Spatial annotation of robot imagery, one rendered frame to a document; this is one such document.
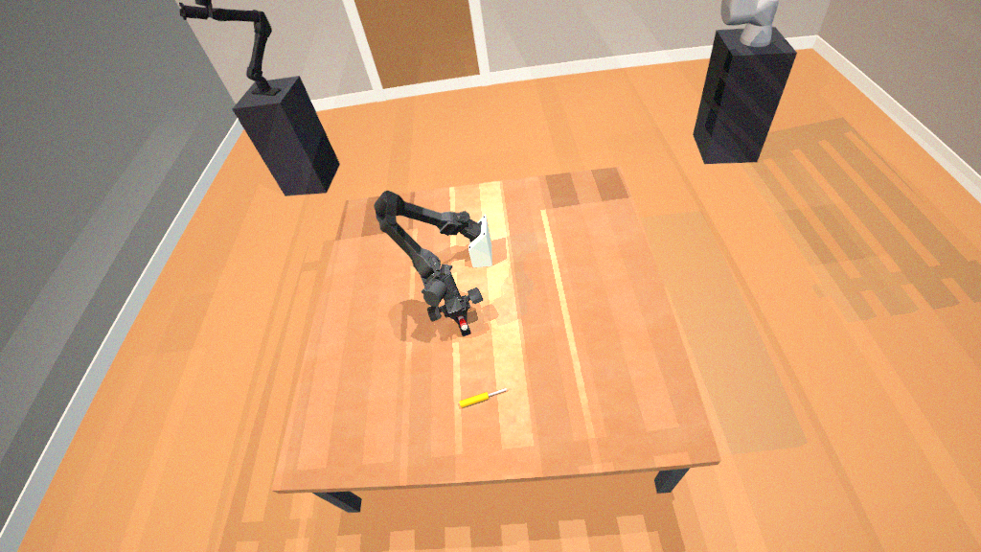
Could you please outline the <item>yellow-handled screwdriver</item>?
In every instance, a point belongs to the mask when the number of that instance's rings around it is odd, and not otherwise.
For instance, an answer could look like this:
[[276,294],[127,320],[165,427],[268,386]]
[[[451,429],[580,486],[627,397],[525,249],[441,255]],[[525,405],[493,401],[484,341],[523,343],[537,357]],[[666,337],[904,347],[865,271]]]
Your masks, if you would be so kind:
[[479,403],[481,401],[487,400],[490,395],[493,395],[493,394],[496,394],[496,393],[499,393],[499,392],[502,392],[502,391],[505,391],[505,390],[507,390],[507,388],[498,390],[498,391],[493,392],[493,393],[490,393],[490,394],[488,394],[488,392],[485,392],[485,393],[482,393],[482,394],[479,394],[479,395],[476,395],[476,396],[469,397],[467,399],[461,400],[461,401],[459,401],[459,403],[460,403],[461,408],[462,408],[462,407],[468,406],[470,404]]

